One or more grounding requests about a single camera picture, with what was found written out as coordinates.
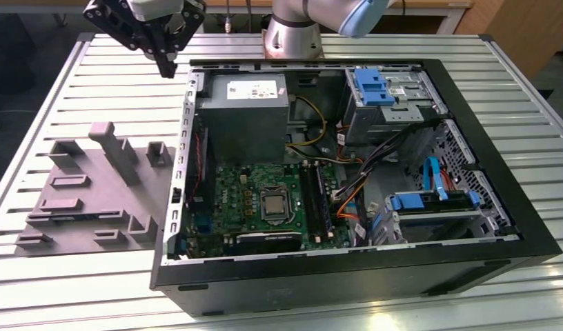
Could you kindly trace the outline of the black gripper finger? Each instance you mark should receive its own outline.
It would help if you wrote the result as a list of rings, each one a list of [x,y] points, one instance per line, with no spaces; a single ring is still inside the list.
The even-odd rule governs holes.
[[[165,77],[173,78],[175,72],[174,59],[179,51],[183,50],[190,38],[202,25],[205,16],[204,1],[185,1],[179,12],[182,24],[174,31],[167,33],[166,37],[166,72]]]
[[[87,6],[83,9],[82,15],[83,18],[111,38],[114,36],[114,32],[117,29],[114,28],[114,24],[117,23],[117,19],[111,15],[111,8],[110,8],[111,1],[90,1]],[[159,49],[159,51],[154,54],[143,55],[154,61],[158,67],[159,75],[165,77],[166,72],[166,39],[165,39],[165,49]]]

